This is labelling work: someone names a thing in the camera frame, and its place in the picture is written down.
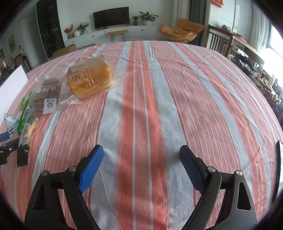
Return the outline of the white blue triangular snack bag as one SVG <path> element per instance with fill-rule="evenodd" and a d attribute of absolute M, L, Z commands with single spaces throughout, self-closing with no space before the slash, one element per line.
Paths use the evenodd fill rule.
<path fill-rule="evenodd" d="M 19 126 L 19 119 L 16 116 L 4 114 L 3 115 L 9 137 L 11 137 Z"/>

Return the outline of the green sausage snack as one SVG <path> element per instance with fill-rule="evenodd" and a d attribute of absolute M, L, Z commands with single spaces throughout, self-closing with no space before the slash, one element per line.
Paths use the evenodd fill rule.
<path fill-rule="evenodd" d="M 18 128 L 17 128 L 17 132 L 18 132 L 19 135 L 22 132 L 26 118 L 28 117 L 30 110 L 31 110 L 30 98 L 24 98 L 20 108 L 22 108 L 22 114 L 21 114 L 21 117 L 20 117 L 20 120 L 19 120 L 19 125 L 18 125 Z"/>

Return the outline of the white storage box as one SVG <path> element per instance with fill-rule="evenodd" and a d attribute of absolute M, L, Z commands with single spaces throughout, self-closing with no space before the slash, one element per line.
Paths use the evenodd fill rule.
<path fill-rule="evenodd" d="M 1 124 L 4 121 L 4 114 L 8 112 L 13 101 L 27 82 L 28 77 L 22 65 L 20 65 L 1 85 Z"/>

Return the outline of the bagged brown hawthorn strips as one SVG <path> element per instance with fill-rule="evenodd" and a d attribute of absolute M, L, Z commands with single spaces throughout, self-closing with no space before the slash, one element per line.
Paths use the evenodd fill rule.
<path fill-rule="evenodd" d="M 31 97 L 31 115 L 40 116 L 57 110 L 62 79 L 45 77 L 39 81 Z"/>

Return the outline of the black smartphone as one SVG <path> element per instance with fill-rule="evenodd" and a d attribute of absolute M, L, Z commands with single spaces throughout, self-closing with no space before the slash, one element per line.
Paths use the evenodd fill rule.
<path fill-rule="evenodd" d="M 282 192 L 282 142 L 278 141 L 276 143 L 276 154 L 277 154 L 277 163 L 276 163 L 276 178 L 275 178 L 275 187 L 272 196 L 272 201 L 274 202 L 279 194 Z"/>

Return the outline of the red striped tablecloth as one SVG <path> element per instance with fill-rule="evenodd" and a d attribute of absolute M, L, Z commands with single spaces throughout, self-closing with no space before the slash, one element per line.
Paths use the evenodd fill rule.
<path fill-rule="evenodd" d="M 276 177 L 282 128 L 254 83 L 219 53 L 194 45 L 133 41 L 97 45 L 47 62 L 9 109 L 40 79 L 64 77 L 81 60 L 103 55 L 127 73 L 123 84 L 38 118 L 29 163 L 16 154 L 1 166 L 1 192 L 24 218 L 43 170 L 62 172 L 96 145 L 103 161 L 84 199 L 101 229 L 181 229 L 200 195 L 179 159 L 187 145 L 220 172 L 241 170 L 257 218 L 267 212 Z"/>

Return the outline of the bagged orange bread loaf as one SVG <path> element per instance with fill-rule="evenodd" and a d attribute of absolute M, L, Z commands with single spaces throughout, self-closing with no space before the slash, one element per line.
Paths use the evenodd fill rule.
<path fill-rule="evenodd" d="M 126 74 L 100 55 L 69 67 L 67 87 L 79 100 L 114 88 L 126 78 Z"/>

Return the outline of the cardboard box on floor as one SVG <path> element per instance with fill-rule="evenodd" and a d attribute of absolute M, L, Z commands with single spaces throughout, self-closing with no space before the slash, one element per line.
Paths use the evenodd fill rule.
<path fill-rule="evenodd" d="M 56 50 L 54 53 L 53 53 L 53 57 L 54 58 L 58 58 L 58 57 L 61 57 L 63 55 L 66 55 L 68 53 L 71 53 L 73 51 L 75 51 L 77 49 L 76 45 L 75 44 L 72 44 L 72 45 L 69 45 L 67 47 L 64 47 L 64 48 L 61 48 L 59 50 Z"/>

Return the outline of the black cabinet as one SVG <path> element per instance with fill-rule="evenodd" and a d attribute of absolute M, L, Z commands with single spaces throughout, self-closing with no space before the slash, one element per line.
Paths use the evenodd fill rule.
<path fill-rule="evenodd" d="M 36 3 L 36 16 L 42 44 L 48 59 L 53 53 L 65 47 L 56 0 L 41 0 Z"/>

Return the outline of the white vase with plant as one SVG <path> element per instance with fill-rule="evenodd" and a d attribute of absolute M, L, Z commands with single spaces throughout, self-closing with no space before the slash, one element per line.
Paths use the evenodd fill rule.
<path fill-rule="evenodd" d="M 77 30 L 73 33 L 74 37 L 78 37 L 80 35 L 86 34 L 87 33 L 87 27 L 90 24 L 88 22 L 81 22 L 79 26 L 77 27 Z"/>

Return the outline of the dark wooden chair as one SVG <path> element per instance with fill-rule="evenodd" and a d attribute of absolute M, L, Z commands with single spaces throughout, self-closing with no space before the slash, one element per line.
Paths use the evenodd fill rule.
<path fill-rule="evenodd" d="M 208 25 L 205 47 L 228 58 L 234 39 L 234 35 L 230 32 Z"/>

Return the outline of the orange lounge chair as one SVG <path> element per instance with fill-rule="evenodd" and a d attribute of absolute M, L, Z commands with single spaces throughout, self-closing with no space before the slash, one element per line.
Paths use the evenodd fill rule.
<path fill-rule="evenodd" d="M 172 42 L 188 43 L 193 41 L 204 29 L 203 24 L 179 18 L 177 28 L 173 29 L 166 24 L 161 24 L 158 28 L 162 37 Z"/>

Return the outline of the white tv cabinet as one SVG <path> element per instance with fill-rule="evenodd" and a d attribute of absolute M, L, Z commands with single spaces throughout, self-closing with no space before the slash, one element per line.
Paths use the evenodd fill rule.
<path fill-rule="evenodd" d="M 155 40 L 156 26 L 123 26 L 89 32 L 64 41 L 65 46 L 75 44 L 77 48 L 93 44 L 112 42 Z"/>

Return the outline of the green potted plant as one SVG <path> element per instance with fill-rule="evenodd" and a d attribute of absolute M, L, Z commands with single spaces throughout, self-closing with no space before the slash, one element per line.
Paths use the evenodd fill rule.
<path fill-rule="evenodd" d="M 141 20 L 144 22 L 144 25 L 146 26 L 151 26 L 152 22 L 154 22 L 159 17 L 158 15 L 149 12 L 140 11 L 139 13 L 139 18 L 141 18 Z"/>

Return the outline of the black television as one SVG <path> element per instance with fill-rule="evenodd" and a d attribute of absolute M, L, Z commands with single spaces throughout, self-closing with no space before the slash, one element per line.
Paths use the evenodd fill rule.
<path fill-rule="evenodd" d="M 128 25 L 129 7 L 112 8 L 93 13 L 94 27 L 103 29 L 109 26 Z"/>

